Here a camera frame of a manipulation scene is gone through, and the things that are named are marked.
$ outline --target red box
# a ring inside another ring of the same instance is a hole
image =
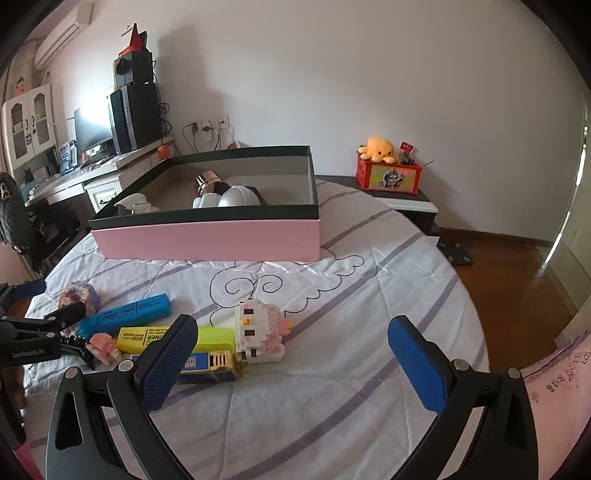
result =
[[[418,165],[374,163],[363,160],[357,154],[357,178],[364,190],[382,190],[383,192],[418,193],[418,181],[423,168]]]

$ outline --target air conditioner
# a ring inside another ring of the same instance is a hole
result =
[[[92,3],[84,3],[72,10],[68,16],[47,36],[35,54],[35,67],[42,70],[54,55],[74,40],[88,25],[92,15]]]

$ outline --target blue gripper pad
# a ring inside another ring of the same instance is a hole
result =
[[[164,336],[151,342],[139,356],[134,380],[147,414],[164,404],[197,344],[198,335],[195,319],[180,315]]]
[[[23,283],[22,285],[15,285],[11,293],[12,301],[19,301],[36,297],[37,295],[41,295],[42,293],[44,293],[46,288],[47,286],[45,284],[44,278],[29,281],[27,283]]]
[[[390,321],[388,344],[423,406],[441,414],[453,382],[444,353],[434,343],[427,342],[404,315]]]

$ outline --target skull picture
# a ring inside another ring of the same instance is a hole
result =
[[[11,197],[10,190],[4,182],[0,182],[0,199],[8,200]]]
[[[396,170],[396,168],[392,168],[384,173],[384,178],[379,182],[379,186],[387,189],[396,189],[400,187],[404,178],[404,175]]]

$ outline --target computer monitor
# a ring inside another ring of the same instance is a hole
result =
[[[107,98],[87,102],[74,112],[78,158],[91,148],[113,138]]]

